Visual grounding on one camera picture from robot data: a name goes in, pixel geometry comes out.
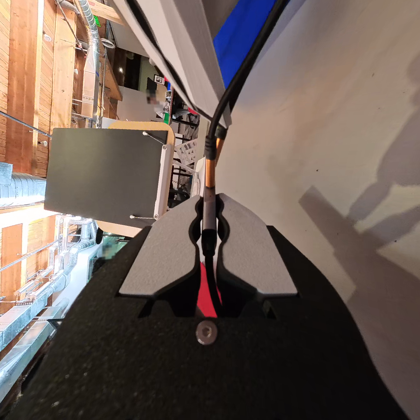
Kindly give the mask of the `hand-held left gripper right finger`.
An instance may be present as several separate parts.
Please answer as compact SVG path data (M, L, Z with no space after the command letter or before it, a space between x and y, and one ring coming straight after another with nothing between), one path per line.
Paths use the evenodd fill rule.
M298 294L267 225L225 193L218 194L216 278L222 300Z

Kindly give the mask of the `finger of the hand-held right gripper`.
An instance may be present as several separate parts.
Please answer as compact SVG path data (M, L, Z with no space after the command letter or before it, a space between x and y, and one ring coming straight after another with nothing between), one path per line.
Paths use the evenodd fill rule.
M114 4L123 23L126 24L126 26L133 32L134 36L144 48L149 58L152 59L155 66L159 69L163 76L170 81L171 86L182 97L188 107L194 112L197 112L198 109L195 105L193 105L192 100L186 93L186 89L180 76L165 57L157 40L155 39L155 34L153 33L153 30L138 1L117 0L114 1Z
M139 40L152 62L211 121L226 89L213 42L234 1L146 0L136 6Z

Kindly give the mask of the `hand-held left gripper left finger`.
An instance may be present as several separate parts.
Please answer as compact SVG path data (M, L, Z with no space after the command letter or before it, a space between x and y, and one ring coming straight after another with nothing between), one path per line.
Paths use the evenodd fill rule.
M202 197L193 196L151 227L119 293L157 297L199 266Z

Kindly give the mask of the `blue storage bin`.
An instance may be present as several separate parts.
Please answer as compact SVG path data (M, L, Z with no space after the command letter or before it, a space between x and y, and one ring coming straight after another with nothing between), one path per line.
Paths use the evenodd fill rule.
M277 1L239 0L213 39L223 84L228 88Z

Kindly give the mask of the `red storage bin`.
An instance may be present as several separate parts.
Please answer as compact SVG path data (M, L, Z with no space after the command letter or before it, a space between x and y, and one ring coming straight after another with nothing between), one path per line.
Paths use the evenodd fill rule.
M197 309L207 318L217 318L216 311L210 296L210 290L207 282L207 272L203 262L200 263L201 283L197 298Z

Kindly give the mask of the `dark grey USB hub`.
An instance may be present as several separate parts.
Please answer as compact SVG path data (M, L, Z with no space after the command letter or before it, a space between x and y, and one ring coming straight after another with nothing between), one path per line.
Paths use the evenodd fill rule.
M205 258L206 277L211 301L218 318L223 316L223 305L218 295L214 273L214 256L217 244L216 194L214 187L205 187L202 215L202 252Z

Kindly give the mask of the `black cable orange plugs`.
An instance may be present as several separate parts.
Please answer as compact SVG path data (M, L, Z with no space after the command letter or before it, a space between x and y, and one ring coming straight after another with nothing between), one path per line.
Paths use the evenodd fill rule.
M244 62L240 66L238 72L232 79L228 88L225 89L222 98L219 100L219 103L213 114L205 141L205 186L207 187L215 187L215 169L217 166L215 132L218 125L221 125L221 118L223 116L223 113L225 111L232 112L234 105L236 104L236 101L239 97L239 93L241 92L245 81L248 78L250 71L252 70L255 64L256 59L258 58L261 50L263 49L265 43L270 37L270 34L272 33L279 18L281 17L288 4L289 1L286 0L277 1L273 9L271 10L267 21L261 29L261 32L257 36L254 44L252 45L249 53L247 54Z
M224 141L226 139L227 129L222 125L218 125L215 137L216 137L216 162L218 162L221 151L223 149Z

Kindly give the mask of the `grey desk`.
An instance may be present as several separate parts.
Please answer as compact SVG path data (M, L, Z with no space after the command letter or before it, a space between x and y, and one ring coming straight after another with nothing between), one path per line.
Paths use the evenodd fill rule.
M347 303L419 419L419 1L290 1L238 98L217 187Z

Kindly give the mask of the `white printed marker sheet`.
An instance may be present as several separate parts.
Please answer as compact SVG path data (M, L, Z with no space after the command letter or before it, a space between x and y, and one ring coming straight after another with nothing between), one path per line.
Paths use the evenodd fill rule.
M197 141L190 140L175 146L178 159L183 165L191 165L196 161Z

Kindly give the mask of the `black panel wooden board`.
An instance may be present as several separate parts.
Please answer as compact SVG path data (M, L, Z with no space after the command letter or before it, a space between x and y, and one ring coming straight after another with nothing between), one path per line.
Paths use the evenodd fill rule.
M44 209L138 232L167 212L174 147L161 122L54 128Z

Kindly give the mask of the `large silver air duct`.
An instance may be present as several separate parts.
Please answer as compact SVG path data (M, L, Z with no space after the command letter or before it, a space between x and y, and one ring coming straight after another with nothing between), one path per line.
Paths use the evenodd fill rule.
M0 163L0 207L32 205L45 200L46 179L13 171L13 165Z

